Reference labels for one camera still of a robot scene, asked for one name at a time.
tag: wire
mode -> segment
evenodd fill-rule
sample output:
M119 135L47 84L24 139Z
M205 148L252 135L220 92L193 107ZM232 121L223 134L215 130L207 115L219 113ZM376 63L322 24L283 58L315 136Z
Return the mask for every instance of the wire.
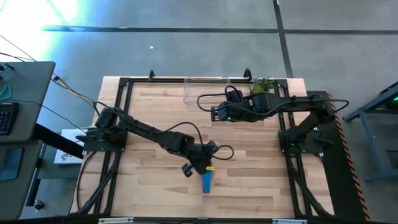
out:
M93 107L94 107L95 112L98 114L98 116L100 115L100 112L97 109L97 103L103 105L105 108L111 110L113 113L116 113L119 116L119 113L117 111L113 111L112 108L110 108L108 105L106 105L102 102L99 102L99 101L95 101L95 102L93 102Z
M293 103L293 102L300 103L300 102L307 102L307 101L289 101L289 102L283 102L283 103L277 105L276 107L274 107L273 109L269 110L269 111L266 112L266 113L256 113L256 112L253 112L253 111L248 110L248 109L246 109L246 108L242 108L242 107L240 107L240 106L235 106L235 105L226 105L226 106L234 107L234 108L237 108L237 109L240 109L240 110L249 112L249 113L254 114L254 115L267 116L267 115L272 114L275 110L279 109L280 107L282 107L282 106L284 106L284 105L287 105L287 104L291 104L291 103Z
M44 105L41 105L40 103L36 103L36 102L33 102L33 101L26 101L26 100L1 100L0 103L1 103L1 102L4 102L4 101L15 101L15 102L33 103L33 104L42 106L42 107L44 107L45 109L47 109L47 110L51 111L52 113L56 114L56 115L59 116L60 118L64 119L65 121L68 121L68 122L69 122L71 125L73 125L75 128L77 128L77 129L79 129L80 131L83 131L84 133L86 133L84 130L82 130L81 128L79 128L77 125L73 124L70 120L68 120L68 119L66 119L65 117L59 115L57 112L51 110L50 108L48 108L48 107L46 107L46 106L44 106Z
M81 175L83 174L84 169L86 168L88 161L94 156L96 152L91 153L86 161L83 163L83 166L81 167L80 173L79 173L79 178L77 179L77 184L76 184L76 204L77 204L77 210L80 210L80 197L79 197L79 189L80 189L80 180L81 180Z
M197 105L198 105L199 109L201 109L201 110L203 110L203 111L206 111L206 112L215 112L215 111L219 111L219 110L222 110L222 109L225 108L225 106L223 106L223 107L217 108L217 109L215 109L215 110L204 109L203 107L200 106L199 101L200 101L200 98L205 97L205 96L225 96L225 93L203 94L203 95L198 96Z
M232 148L232 146L229 146L229 145L218 146L218 148L217 148L216 150L214 150L213 153L216 153L216 152L217 152L219 149L221 149L222 147L228 147L228 148L230 148L232 154L231 154L229 157L227 157L227 158L220 158L220 157L217 157L217 156L214 156L214 155L213 155L213 158L219 159L219 160L223 160L223 161L227 161L227 160L232 159L232 157L234 157L234 155L235 155L235 151L234 151L234 148Z
M342 109L346 108L349 105L349 101L348 100L335 100L335 99L331 99L331 101L336 101L336 102L345 102L346 104L344 106L342 106L341 108L338 108L337 110L335 110L336 112L341 111Z
M242 99L242 97L241 97L241 95L238 93L238 89L237 88L235 88L235 86L232 86L232 85L228 85L228 86L226 86L225 87L225 89L224 89L224 92L225 92L225 96L227 95L227 89L228 89L228 87L230 87L230 88L232 88L237 94L238 94L238 96L239 96L239 99L241 100L241 102L243 101L243 99Z
M198 133L198 135L199 135L200 144L201 144L201 147L203 148L203 147L204 147L204 145L203 145L203 139L202 139L202 137L201 137L201 133L200 133L200 131L199 131L198 126L196 126L194 123L189 122L189 121L184 121L184 122L178 123L178 124L172 126L171 128L168 128L168 129L166 129L166 130L164 130L164 131L158 131L158 132L152 132L152 133L153 133L153 134L163 134L163 133L166 133L167 131L170 131L170 130L172 130L172 129L174 129L174 128L180 126L180 125L183 125L183 124L190 124L190 125L192 125L192 126L197 130L197 133Z
M24 60L20 59L19 57L15 57L15 56L12 56L12 55L9 55L9 54L6 54L6 53L0 52L0 55L5 55L5 56L8 56L8 57L12 57L12 58L15 58L17 60L20 60L21 62L25 62Z
M62 87L62 88L64 88L64 89L66 89L66 90L68 90L68 91L72 91L72 92L74 92L74 93L76 93L77 94L77 96L79 96L82 100L84 100L84 102L86 102L87 104L89 104L89 106L90 107L92 107L92 108L94 108L93 107L93 105L91 105L91 100L89 99L89 100L86 100L86 99L84 99L82 96L83 95L81 95L81 94L79 94L79 93L77 93L77 92L75 92L74 90L72 90L72 89L68 89L68 88L66 88L66 87L64 87L64 86L62 86L61 84L59 84L59 83L57 83L56 81L54 81L53 79L51 79L51 81L53 81L56 85L58 85L58 86L60 86L60 87Z
M18 50L20 50L20 51L23 52L24 54L26 54L30 59L28 59L28 58L23 58L23 57L15 57L15 56L12 56L12 55L8 55L8 54L4 54L4 53L3 53L4 55L7 55L7 56L10 56L10 57L16 58L16 59L18 59L18 60L20 60L20 61L23 61L23 60L21 59L21 58L23 58L23 59L26 59L26 60L33 60L33 61L37 62L36 59L34 59L32 56L30 56L28 53L26 53L26 52L23 51L22 49L20 49L17 45L13 44L11 41L7 40L7 39L6 39L5 37L3 37L2 35L0 35L0 37L3 38L5 41L9 42L11 45L13 45L14 47L16 47ZM57 85L61 86L62 88L66 89L66 90L69 91L71 94L73 94L73 95L75 95L75 96L79 96L79 97L82 98L86 103L88 103L88 104L90 104L90 106L92 106L91 103L93 102L93 100L91 100L91 99L88 98L87 96L84 96L84 95L82 95L82 94L77 93L75 90L72 90L72 88L70 88L70 86L69 86L65 81L63 81L57 74L53 73L53 75L55 76L55 78L56 78L57 80L60 80L60 84L57 83L56 80L54 80L54 79L51 79L51 81L53 81L53 82L56 83Z
M3 38L5 41L9 42L11 45L13 45L14 47L18 48L18 50L20 50L21 52L23 52L24 54L26 54L28 57L30 57L32 60L36 61L34 58L32 58L32 56L30 56L28 53L24 52L22 49L20 49L18 46L16 46L15 44L13 44L11 41L7 40L5 37L3 37L2 35L0 35L1 38Z

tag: white paper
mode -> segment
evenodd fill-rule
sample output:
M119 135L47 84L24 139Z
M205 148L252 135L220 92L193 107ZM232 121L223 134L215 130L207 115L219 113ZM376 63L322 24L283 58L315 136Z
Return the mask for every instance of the white paper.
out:
M61 132L61 136L73 142L78 141L76 136L82 136L82 135L86 134L79 129L63 129ZM81 146L84 146L84 143L81 141L76 143ZM81 159L76 158L75 156L71 156L66 152L63 152L58 149L55 155L54 164L81 164Z

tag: desk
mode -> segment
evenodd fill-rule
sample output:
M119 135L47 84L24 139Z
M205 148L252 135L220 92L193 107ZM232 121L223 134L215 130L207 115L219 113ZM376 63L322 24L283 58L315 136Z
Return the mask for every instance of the desk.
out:
M104 77L100 101L114 105L119 78ZM307 94L302 79L287 81L291 95ZM249 84L234 86L244 95L249 94ZM211 90L204 88L203 91L209 93ZM125 96L126 91L123 92L121 105ZM129 108L129 115L159 129L191 121L199 127L205 142L212 139L217 145L229 144L234 147L235 156L230 161L213 160L216 172L211 192L203 194L199 175L194 173L186 178L182 174L181 166L186 163L185 159L168 154L156 143L129 134L119 165L111 216L294 217L286 162L280 153L277 138L280 129L278 116L256 123L212 123L209 113L187 109L183 102L182 83L134 83ZM294 115L299 124L308 113ZM180 126L174 131L198 139L191 126ZM218 152L220 157L229 154L228 149ZM104 153L97 153L81 177L81 203L98 185L103 156ZM323 207L333 213L323 164L312 154L303 154L303 164L309 189ZM300 208L304 210L302 194L299 192L298 195ZM71 212L76 211L75 202ZM103 197L101 211L105 203L106 197Z
M44 101L47 88L54 71L54 62L9 62L12 68L1 73L0 90L11 86L12 97L6 101L19 103L10 135L0 136L0 169L3 166L6 150L23 147L22 164L19 176L15 180L0 182L0 220L17 219L25 202L29 185L32 186L27 206L33 206L40 181L33 179L37 159L43 142L64 150L77 157L82 157L83 148L51 130L36 123Z

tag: clear plastic container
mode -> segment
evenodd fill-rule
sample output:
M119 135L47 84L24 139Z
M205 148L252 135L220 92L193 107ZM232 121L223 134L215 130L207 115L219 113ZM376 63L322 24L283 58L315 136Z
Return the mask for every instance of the clear plastic container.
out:
M224 93L225 87L231 84L228 77L221 78L191 78L184 80L184 103L190 111L200 111L197 105L198 96L203 94ZM200 99L200 106L210 110L211 106L218 106L226 98L222 96L204 96Z

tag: blue object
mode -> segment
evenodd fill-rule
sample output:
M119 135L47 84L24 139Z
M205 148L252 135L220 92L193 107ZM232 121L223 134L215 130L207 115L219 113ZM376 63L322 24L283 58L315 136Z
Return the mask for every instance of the blue object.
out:
M8 96L2 96L4 94L4 92L6 92L6 90L8 89ZM6 100L6 99L10 99L12 97L12 92L11 92L11 86L10 85L6 85L1 91L0 91L0 100Z
M201 175L201 190L203 193L210 193L211 178L213 178L214 171L208 170Z

